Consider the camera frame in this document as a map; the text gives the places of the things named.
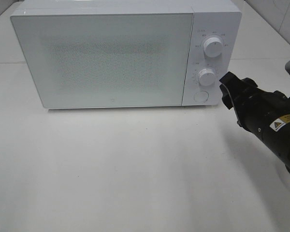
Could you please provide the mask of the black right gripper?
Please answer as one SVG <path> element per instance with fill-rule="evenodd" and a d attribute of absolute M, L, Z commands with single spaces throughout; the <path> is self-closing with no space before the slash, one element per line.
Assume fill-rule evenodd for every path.
<path fill-rule="evenodd" d="M 234 109 L 237 124 L 263 140 L 270 124 L 283 113 L 284 94 L 278 90 L 261 90 L 252 79 L 240 80 L 232 72 L 227 72 L 219 81 L 222 102 L 229 110 Z M 231 97 L 239 92 L 234 106 Z"/>

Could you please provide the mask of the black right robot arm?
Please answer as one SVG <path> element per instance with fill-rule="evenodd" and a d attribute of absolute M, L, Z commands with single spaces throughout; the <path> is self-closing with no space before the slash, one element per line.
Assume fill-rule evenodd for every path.
<path fill-rule="evenodd" d="M 290 97 L 261 90 L 252 79 L 239 79 L 232 72 L 220 83 L 222 101 L 234 109 L 237 124 L 263 142 L 290 172 Z"/>

